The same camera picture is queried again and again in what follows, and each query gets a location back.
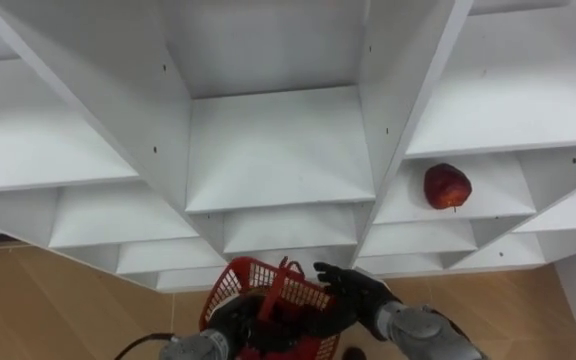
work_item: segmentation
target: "red apple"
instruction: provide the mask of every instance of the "red apple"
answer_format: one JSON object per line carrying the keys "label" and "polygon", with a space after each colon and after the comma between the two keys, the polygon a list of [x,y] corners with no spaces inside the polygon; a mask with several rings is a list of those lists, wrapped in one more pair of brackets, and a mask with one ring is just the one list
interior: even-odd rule
{"label": "red apple", "polygon": [[433,208],[441,210],[461,206],[470,193],[470,180],[456,167],[442,163],[426,170],[424,194]]}

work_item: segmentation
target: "plastic basket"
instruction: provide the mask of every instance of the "plastic basket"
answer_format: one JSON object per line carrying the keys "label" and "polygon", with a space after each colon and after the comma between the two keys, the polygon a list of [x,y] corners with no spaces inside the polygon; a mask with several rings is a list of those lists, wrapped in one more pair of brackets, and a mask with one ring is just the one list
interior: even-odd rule
{"label": "plastic basket", "polygon": [[[237,294],[250,291],[263,293],[264,303],[258,319],[269,321],[274,306],[290,306],[299,311],[305,306],[323,311],[330,303],[330,296],[323,289],[305,280],[299,263],[288,258],[274,267],[250,257],[233,259],[215,283],[199,319],[200,329],[205,329],[212,312],[221,302]],[[286,354],[268,354],[268,360],[329,360],[332,359],[339,336],[327,339],[302,337],[295,349]],[[239,355],[243,360],[261,359],[258,354],[245,350]]]}

